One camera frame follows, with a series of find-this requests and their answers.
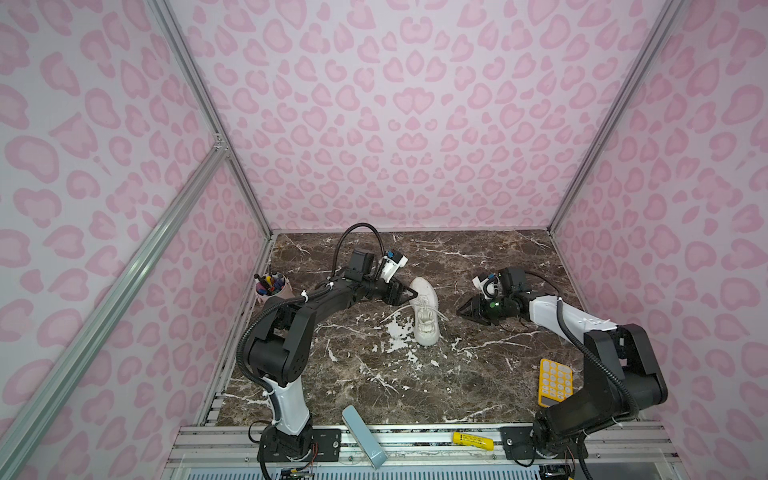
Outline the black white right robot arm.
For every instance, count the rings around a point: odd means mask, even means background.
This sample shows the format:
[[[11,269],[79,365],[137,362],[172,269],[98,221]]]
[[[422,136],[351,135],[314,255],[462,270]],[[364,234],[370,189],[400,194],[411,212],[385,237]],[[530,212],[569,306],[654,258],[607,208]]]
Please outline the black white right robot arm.
[[[602,320],[560,296],[533,291],[495,299],[475,295],[457,314],[483,325],[518,317],[559,335],[583,355],[582,388],[536,414],[525,442],[533,452],[559,453],[668,399],[648,334],[637,324]]]

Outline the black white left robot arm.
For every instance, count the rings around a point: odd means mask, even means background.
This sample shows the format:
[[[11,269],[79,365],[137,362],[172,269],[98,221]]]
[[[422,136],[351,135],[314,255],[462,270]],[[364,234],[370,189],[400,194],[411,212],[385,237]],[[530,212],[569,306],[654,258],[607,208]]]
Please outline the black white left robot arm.
[[[273,412],[258,440],[261,464],[305,463],[320,453],[301,380],[317,324],[362,300],[402,306],[417,297],[416,290],[396,278],[364,278],[337,279],[290,299],[267,301],[236,349],[237,367],[268,394]]]

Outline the white knit sneaker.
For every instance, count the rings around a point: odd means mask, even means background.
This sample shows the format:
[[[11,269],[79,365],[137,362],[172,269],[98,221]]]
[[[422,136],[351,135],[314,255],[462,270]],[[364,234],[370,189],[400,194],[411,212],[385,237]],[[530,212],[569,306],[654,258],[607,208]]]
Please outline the white knit sneaker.
[[[416,277],[412,280],[410,287],[418,292],[418,297],[409,304],[415,305],[417,302],[422,302],[439,308],[437,293],[429,281]],[[426,347],[433,346],[438,342],[439,337],[439,322],[434,314],[424,310],[414,313],[414,338],[418,344]]]

